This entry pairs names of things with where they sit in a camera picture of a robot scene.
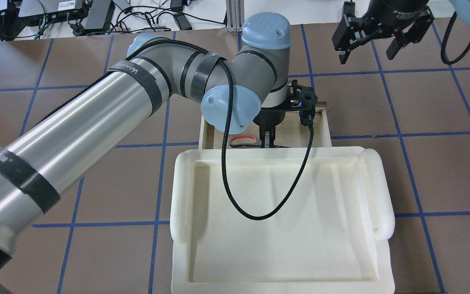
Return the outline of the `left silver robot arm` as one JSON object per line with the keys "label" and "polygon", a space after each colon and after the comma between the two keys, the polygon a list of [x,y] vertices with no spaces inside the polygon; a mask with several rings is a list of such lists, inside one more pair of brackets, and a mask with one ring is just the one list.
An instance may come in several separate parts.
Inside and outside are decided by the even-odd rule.
{"label": "left silver robot arm", "polygon": [[[302,124],[311,128],[317,97],[311,87],[288,80],[289,21],[258,13],[242,31],[243,45],[232,61],[198,45],[142,33],[124,60],[0,147],[0,270],[19,234],[174,94],[200,104],[204,119],[224,134],[245,131],[265,112],[300,110]],[[300,106],[292,107],[291,100]]]}

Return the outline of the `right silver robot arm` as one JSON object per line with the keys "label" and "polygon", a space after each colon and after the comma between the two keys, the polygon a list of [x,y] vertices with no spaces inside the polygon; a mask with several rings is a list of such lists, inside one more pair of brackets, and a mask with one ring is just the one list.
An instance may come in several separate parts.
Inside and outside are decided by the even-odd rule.
{"label": "right silver robot arm", "polygon": [[[459,18],[470,26],[470,0],[453,0],[451,3],[454,13],[446,27],[440,50],[445,65],[459,62],[470,50],[469,40],[457,58],[450,60],[446,55],[446,45],[455,21]],[[343,3],[342,18],[332,36],[333,47],[339,52],[342,65],[355,48],[376,39],[392,39],[386,56],[393,60],[408,44],[419,43],[435,20],[427,0],[372,0],[360,18],[355,15],[355,6],[352,0]]]}

